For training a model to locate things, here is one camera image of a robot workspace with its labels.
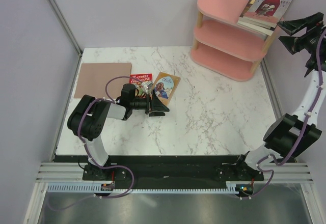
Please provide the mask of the pink Shakespeare story book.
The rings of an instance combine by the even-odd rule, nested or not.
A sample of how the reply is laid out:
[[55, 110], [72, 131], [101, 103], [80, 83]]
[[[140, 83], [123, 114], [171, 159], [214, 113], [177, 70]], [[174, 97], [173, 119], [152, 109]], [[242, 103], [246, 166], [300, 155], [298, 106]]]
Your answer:
[[275, 27], [292, 0], [255, 0], [243, 15], [244, 19]]

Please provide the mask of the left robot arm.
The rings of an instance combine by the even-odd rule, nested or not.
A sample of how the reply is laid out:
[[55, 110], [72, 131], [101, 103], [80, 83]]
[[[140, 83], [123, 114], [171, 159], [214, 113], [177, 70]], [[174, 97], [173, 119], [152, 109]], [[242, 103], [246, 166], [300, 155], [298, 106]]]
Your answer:
[[68, 129], [82, 141], [89, 163], [95, 165], [94, 174], [101, 180], [112, 174], [100, 136], [106, 119], [126, 121], [134, 110], [143, 110], [149, 117], [163, 117], [170, 111], [152, 89], [142, 97], [136, 95], [136, 90], [135, 85], [124, 84], [117, 102], [84, 95], [68, 118]]

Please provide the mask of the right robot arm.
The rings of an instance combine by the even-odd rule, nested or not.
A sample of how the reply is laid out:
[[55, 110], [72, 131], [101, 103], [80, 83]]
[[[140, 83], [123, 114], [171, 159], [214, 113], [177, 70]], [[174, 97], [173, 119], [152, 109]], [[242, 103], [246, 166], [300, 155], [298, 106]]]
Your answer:
[[233, 167], [233, 174], [245, 180], [252, 169], [271, 160], [281, 166], [290, 157], [297, 157], [321, 136], [317, 129], [320, 108], [325, 99], [325, 24], [324, 14], [317, 12], [305, 18], [279, 21], [277, 26], [285, 32], [279, 40], [290, 54], [306, 50], [310, 57], [305, 64], [305, 76], [310, 77], [309, 86], [297, 109], [284, 114], [275, 121], [264, 135], [264, 144], [245, 155], [241, 163]]

